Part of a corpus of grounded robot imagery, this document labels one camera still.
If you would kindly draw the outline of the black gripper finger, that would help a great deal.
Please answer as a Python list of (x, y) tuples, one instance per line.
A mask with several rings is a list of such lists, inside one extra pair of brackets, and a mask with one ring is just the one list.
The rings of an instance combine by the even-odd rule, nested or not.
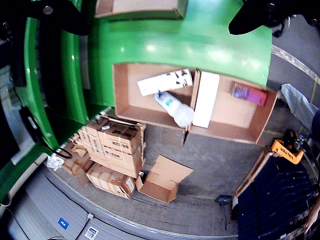
[(285, 19), (294, 15), (301, 15), (310, 26), (320, 28), (318, 0), (246, 0), (228, 30), (232, 35), (243, 35), (261, 26), (285, 25)]
[(86, 36), (90, 25), (70, 0), (2, 0), (0, 22), (13, 26), (19, 20), (34, 18), (46, 21), (78, 36)]

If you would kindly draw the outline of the person bare hand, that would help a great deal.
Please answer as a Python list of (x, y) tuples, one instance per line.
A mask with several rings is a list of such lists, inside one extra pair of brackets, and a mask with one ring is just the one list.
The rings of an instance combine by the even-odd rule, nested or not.
[(308, 230), (311, 228), (311, 226), (313, 225), (313, 223), (316, 222), (317, 218), (318, 218), (318, 212), (319, 210), (313, 209), (309, 215), (308, 218), (306, 220), (306, 223), (303, 226), (303, 232), (306, 235)]

